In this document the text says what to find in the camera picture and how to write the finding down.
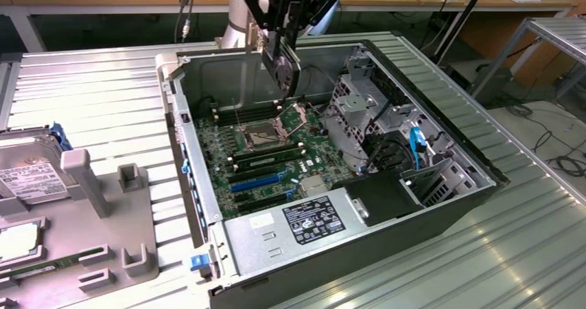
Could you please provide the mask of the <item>black graphics card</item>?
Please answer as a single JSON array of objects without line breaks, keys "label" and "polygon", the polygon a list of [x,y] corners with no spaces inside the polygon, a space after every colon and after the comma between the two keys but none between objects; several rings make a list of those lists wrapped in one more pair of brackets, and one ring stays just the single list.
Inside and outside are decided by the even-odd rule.
[{"label": "black graphics card", "polygon": [[281,101],[295,94],[301,73],[296,44],[289,45],[287,36],[260,29],[255,21],[247,21],[244,52],[259,54],[276,87],[283,93]]}]

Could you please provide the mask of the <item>long wooden desk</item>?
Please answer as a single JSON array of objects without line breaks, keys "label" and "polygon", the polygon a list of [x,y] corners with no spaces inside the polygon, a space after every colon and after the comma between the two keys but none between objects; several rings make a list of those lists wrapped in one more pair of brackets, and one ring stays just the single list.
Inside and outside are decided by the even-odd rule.
[{"label": "long wooden desk", "polygon": [[[572,0],[542,0],[518,3],[511,0],[479,0],[475,12],[556,12],[563,17],[579,3]],[[342,12],[435,12],[442,2],[418,0],[340,0]],[[0,0],[0,15],[8,16],[29,52],[45,51],[32,22],[33,15],[57,14],[176,14],[179,0]],[[195,0],[193,13],[228,12],[228,0]]]}]

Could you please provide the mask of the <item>black slanted pole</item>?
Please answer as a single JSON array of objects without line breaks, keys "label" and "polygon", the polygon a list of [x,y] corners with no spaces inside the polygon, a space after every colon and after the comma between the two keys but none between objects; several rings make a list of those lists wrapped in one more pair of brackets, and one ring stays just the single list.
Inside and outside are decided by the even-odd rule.
[{"label": "black slanted pole", "polygon": [[435,50],[435,53],[431,57],[431,61],[434,61],[435,64],[439,64],[446,53],[447,50],[451,46],[451,44],[454,43],[454,39],[459,33],[459,30],[462,29],[464,22],[475,8],[476,2],[479,0],[470,0],[468,4],[464,7],[464,10],[460,11],[450,25],[448,30],[446,31],[444,37],[442,39],[442,42]]}]

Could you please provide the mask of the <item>silver metal disk bay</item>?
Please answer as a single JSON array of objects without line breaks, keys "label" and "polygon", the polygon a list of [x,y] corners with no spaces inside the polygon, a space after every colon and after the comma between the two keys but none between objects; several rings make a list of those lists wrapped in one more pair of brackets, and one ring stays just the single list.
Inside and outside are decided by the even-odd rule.
[{"label": "silver metal disk bay", "polygon": [[323,125],[356,172],[418,170],[451,158],[452,144],[431,114],[400,87],[388,93],[367,77],[339,77]]}]

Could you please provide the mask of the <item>metal socket cover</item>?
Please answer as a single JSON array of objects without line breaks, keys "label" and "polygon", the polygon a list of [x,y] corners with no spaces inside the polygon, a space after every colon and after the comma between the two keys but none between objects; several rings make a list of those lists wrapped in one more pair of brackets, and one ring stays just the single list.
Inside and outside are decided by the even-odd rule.
[{"label": "metal socket cover", "polygon": [[288,138],[307,124],[307,110],[303,104],[292,103],[272,120],[280,137]]}]

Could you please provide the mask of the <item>dark equipment box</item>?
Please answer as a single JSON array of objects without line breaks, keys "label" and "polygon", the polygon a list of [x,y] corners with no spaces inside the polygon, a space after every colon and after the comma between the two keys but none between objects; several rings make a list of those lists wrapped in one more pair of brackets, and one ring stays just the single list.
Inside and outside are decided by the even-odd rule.
[{"label": "dark equipment box", "polygon": [[452,62],[446,69],[454,82],[483,106],[490,105],[512,78],[510,68],[504,65],[487,77],[490,65],[491,60],[476,59]]}]

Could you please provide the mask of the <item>installed green RAM stick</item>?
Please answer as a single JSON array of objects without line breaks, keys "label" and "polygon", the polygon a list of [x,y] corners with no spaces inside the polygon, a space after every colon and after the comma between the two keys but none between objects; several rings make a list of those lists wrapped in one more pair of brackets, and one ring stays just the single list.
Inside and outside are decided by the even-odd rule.
[{"label": "installed green RAM stick", "polygon": [[263,154],[256,157],[241,159],[233,162],[237,172],[244,172],[267,166],[277,165],[280,163],[287,163],[303,157],[303,148],[293,148],[280,152],[273,152]]}]

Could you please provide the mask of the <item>black plastic shroud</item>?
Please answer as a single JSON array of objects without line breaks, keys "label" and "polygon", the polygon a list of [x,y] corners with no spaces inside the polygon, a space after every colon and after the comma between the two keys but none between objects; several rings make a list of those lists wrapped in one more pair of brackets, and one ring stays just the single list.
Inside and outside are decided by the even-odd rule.
[{"label": "black plastic shroud", "polygon": [[362,204],[366,215],[362,219],[368,227],[423,210],[400,184],[399,175],[380,171],[338,181],[331,190],[344,188],[351,201]]}]

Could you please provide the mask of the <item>grey power supply unit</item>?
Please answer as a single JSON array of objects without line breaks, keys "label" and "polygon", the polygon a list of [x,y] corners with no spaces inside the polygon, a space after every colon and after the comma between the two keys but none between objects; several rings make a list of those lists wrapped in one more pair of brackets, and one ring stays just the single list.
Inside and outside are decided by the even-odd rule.
[{"label": "grey power supply unit", "polygon": [[224,227],[241,276],[295,264],[368,230],[343,188],[231,219]]}]

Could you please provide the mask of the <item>black open PC case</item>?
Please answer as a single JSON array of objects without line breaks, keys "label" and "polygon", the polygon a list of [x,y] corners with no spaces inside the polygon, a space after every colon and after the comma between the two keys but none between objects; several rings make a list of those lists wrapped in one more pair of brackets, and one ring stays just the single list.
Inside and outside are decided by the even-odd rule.
[{"label": "black open PC case", "polygon": [[[506,175],[442,110],[432,90],[438,90],[443,98],[456,98],[467,112],[474,110],[472,100],[404,38],[370,34],[314,39],[300,44],[297,52],[301,67],[297,89],[284,101],[259,54],[247,56],[244,49],[204,49],[156,57],[171,147],[195,247],[185,266],[189,270],[191,256],[208,254],[209,268],[192,273],[211,309],[267,308],[279,304],[439,236],[508,185]],[[370,78],[386,93],[391,83],[400,87],[410,99],[422,104],[450,137],[451,159],[471,172],[478,169],[496,185],[459,199],[423,206],[423,210],[371,227],[366,225],[368,230],[355,239],[295,264],[260,275],[241,276],[228,244],[224,227],[228,220],[220,213],[203,158],[196,116],[213,106],[220,109],[232,106],[232,99],[239,107],[307,102],[326,116],[334,87],[343,74]],[[187,165],[191,172],[183,174],[180,168]]]}]

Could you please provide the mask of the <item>grey parts rack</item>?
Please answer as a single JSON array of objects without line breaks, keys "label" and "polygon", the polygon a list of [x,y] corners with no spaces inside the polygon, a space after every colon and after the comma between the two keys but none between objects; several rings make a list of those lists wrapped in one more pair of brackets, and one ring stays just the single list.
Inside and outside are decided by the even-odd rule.
[{"label": "grey parts rack", "polygon": [[147,170],[127,163],[96,175],[83,149],[61,154],[60,168],[77,182],[69,197],[27,205],[0,198],[0,231],[39,226],[36,253],[0,263],[0,272],[91,249],[80,263],[24,279],[0,279],[0,309],[57,309],[155,279],[159,259]]}]

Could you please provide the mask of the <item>large blue case latch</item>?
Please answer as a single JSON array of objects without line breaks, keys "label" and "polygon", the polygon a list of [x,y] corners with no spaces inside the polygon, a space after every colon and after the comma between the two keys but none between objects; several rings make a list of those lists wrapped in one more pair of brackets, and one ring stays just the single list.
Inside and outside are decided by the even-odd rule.
[{"label": "large blue case latch", "polygon": [[196,254],[189,258],[189,271],[200,271],[209,268],[209,256],[208,254]]}]

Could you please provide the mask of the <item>silver CPU chip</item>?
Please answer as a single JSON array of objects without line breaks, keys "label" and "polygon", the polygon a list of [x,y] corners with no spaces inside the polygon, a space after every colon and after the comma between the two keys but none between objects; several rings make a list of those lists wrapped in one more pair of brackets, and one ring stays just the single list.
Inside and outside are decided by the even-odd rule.
[{"label": "silver CPU chip", "polygon": [[39,226],[33,223],[16,225],[0,231],[0,263],[36,253]]}]

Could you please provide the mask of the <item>loose green RAM stick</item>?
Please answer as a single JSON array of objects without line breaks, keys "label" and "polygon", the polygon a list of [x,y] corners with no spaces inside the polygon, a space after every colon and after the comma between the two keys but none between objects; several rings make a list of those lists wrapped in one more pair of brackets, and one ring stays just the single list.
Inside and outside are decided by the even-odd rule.
[{"label": "loose green RAM stick", "polygon": [[100,253],[100,249],[91,249],[81,251],[80,253],[68,255],[65,257],[49,260],[43,263],[32,264],[21,268],[9,269],[5,272],[0,272],[0,279],[24,279],[29,276],[39,275],[41,273],[60,270],[80,263],[80,258],[92,254]]}]

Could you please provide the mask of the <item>aluminium frame table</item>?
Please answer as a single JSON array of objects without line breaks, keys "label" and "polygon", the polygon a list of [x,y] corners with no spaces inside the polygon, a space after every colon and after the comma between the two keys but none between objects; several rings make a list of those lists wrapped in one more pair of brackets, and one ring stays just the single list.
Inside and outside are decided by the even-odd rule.
[{"label": "aluminium frame table", "polygon": [[524,33],[531,32],[538,39],[538,42],[532,45],[534,48],[544,41],[551,44],[560,52],[566,53],[580,66],[583,71],[576,71],[575,75],[568,79],[567,83],[562,86],[563,95],[571,87],[586,76],[586,16],[572,17],[527,17],[520,22],[511,38],[504,44],[504,48],[492,60],[487,77],[496,71],[507,56],[511,54],[511,50],[520,40]]}]

